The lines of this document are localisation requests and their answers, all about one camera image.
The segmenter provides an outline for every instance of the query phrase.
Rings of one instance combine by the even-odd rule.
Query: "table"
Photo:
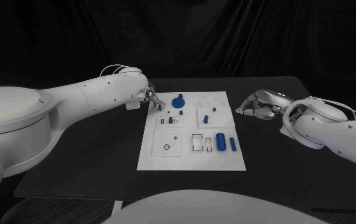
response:
[[[226,91],[231,107],[267,88],[303,99],[296,77],[153,79],[157,92]],[[247,195],[288,206],[356,208],[356,164],[323,148],[314,150],[280,134],[273,120],[234,114],[247,171],[137,171],[147,105],[88,117],[64,132],[15,196],[140,200],[182,189]]]

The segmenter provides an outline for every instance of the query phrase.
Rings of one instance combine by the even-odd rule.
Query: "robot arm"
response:
[[[0,180],[45,159],[75,122],[123,104],[137,109],[149,101],[165,105],[134,67],[52,89],[0,87]]]
[[[283,114],[281,133],[310,148],[325,146],[343,158],[356,163],[356,118],[353,121],[340,109],[327,103],[346,105],[320,98],[309,97],[294,101],[271,90],[258,90],[237,109],[239,114],[270,120]]]

